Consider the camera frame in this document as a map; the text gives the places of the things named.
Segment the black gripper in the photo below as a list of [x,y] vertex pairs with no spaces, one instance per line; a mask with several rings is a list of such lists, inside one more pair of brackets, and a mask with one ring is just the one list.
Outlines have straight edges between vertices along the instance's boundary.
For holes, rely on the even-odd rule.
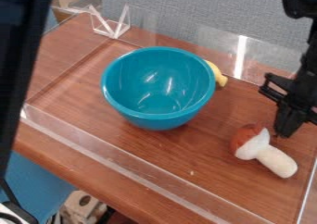
[[304,122],[317,125],[317,55],[304,55],[294,78],[268,72],[258,88],[276,103],[274,129],[278,136],[288,138]]

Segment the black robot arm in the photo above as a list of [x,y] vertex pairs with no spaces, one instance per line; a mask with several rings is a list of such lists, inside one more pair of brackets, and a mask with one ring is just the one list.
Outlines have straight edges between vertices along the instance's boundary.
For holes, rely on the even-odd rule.
[[311,19],[307,50],[300,56],[300,67],[294,78],[264,74],[258,92],[276,104],[274,130],[288,138],[303,123],[317,125],[317,0],[280,0],[286,16]]

